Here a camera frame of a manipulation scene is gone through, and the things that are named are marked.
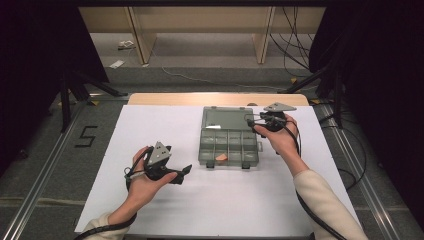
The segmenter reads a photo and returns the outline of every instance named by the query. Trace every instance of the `white paper sheet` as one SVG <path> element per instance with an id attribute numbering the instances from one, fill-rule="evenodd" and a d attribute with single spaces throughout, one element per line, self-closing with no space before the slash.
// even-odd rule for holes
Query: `white paper sheet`
<path id="1" fill-rule="evenodd" d="M 254 113 L 263 107 L 252 107 Z M 292 176 L 267 139 L 250 170 L 239 167 L 206 169 L 198 161 L 203 107 L 124 106 L 93 188 L 75 229 L 81 232 L 93 218 L 113 211 L 125 199 L 124 168 L 143 146 L 161 141 L 171 145 L 168 167 L 193 164 L 182 185 L 163 187 L 139 211 L 129 234 L 145 237 L 283 238 L 312 232 L 295 195 Z M 302 158 L 331 185 L 355 216 L 312 107 L 287 112 L 298 121 Z"/>

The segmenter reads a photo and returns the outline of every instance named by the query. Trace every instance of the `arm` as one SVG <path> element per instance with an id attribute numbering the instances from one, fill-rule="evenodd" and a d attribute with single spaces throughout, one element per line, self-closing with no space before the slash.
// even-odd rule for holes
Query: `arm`
<path id="1" fill-rule="evenodd" d="M 136 153 L 133 158 L 133 163 L 147 148 L 148 147 L 144 147 Z M 135 171 L 143 170 L 143 163 L 144 161 L 140 161 L 137 164 Z M 173 172 L 163 176 L 157 181 L 150 180 L 146 175 L 141 175 L 132 179 L 128 196 L 122 205 L 110 214 L 103 214 L 100 218 L 91 220 L 84 231 L 100 226 L 128 221 L 132 216 L 134 216 L 134 214 L 137 213 L 138 210 L 153 199 L 161 187 L 171 182 L 176 176 L 177 173 Z M 116 231 L 107 231 L 92 235 L 87 239 L 122 239 L 128 230 L 129 227 Z"/>
<path id="2" fill-rule="evenodd" d="M 297 136 L 296 120 L 287 114 L 286 118 L 286 127 Z M 268 138 L 271 146 L 283 158 L 293 176 L 297 192 L 315 215 L 346 239 L 367 239 L 359 224 L 340 202 L 325 179 L 310 170 L 299 156 L 294 139 L 285 129 L 270 132 L 261 126 L 254 128 L 259 134 Z M 334 239 L 313 220 L 311 222 L 316 239 Z"/>

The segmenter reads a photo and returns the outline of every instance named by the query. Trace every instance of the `plastic organizer box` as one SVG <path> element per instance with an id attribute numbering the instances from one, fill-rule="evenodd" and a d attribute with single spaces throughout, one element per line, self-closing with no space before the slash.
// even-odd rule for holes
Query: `plastic organizer box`
<path id="1" fill-rule="evenodd" d="M 219 165 L 249 169 L 257 166 L 258 142 L 246 119 L 253 119 L 251 108 L 204 107 L 200 164 L 207 168 Z"/>

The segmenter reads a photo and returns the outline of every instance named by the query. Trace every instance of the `hand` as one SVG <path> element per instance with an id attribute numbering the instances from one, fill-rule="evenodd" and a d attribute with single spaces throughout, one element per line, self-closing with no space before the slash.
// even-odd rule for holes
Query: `hand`
<path id="1" fill-rule="evenodd" d="M 144 147 L 134 155 L 133 164 L 147 149 L 148 147 Z M 142 171 L 143 165 L 144 159 L 138 162 L 134 171 Z M 137 213 L 138 210 L 140 210 L 140 208 L 153 199 L 161 187 L 171 182 L 176 176 L 177 173 L 172 172 L 166 174 L 157 181 L 150 180 L 146 175 L 141 175 L 132 179 L 127 199 L 118 209 L 109 215 L 109 224 L 117 224 L 128 221 L 135 213 Z"/>
<path id="2" fill-rule="evenodd" d="M 285 114 L 285 115 L 287 119 L 287 123 L 286 123 L 287 129 L 289 129 L 294 134 L 294 136 L 297 137 L 299 133 L 296 127 L 297 126 L 296 120 L 288 114 Z M 254 128 L 259 134 L 268 138 L 272 148 L 274 148 L 274 150 L 277 151 L 278 154 L 280 154 L 283 158 L 287 155 L 297 154 L 295 140 L 287 132 L 286 129 L 283 128 L 278 132 L 271 132 L 271 131 L 268 131 L 268 129 L 259 125 L 255 125 Z"/>

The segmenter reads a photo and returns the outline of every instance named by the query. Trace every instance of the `white sleeve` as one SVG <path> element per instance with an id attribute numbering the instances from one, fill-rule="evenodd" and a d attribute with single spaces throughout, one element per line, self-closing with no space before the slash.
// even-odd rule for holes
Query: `white sleeve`
<path id="1" fill-rule="evenodd" d="M 346 239 L 368 239 L 362 228 L 318 173 L 306 170 L 297 174 L 294 185 L 311 211 Z M 316 239 L 335 239 L 311 219 Z"/>
<path id="2" fill-rule="evenodd" d="M 91 220 L 85 227 L 84 232 L 96 227 L 109 225 L 109 222 L 108 222 L 109 215 L 110 213 L 105 213 L 99 218 Z M 130 227 L 126 227 L 126 228 L 115 230 L 115 231 L 101 232 L 95 235 L 91 235 L 85 239 L 87 240 L 103 240 L 103 239 L 119 240 L 124 238 L 124 235 L 128 232 L 129 229 Z"/>

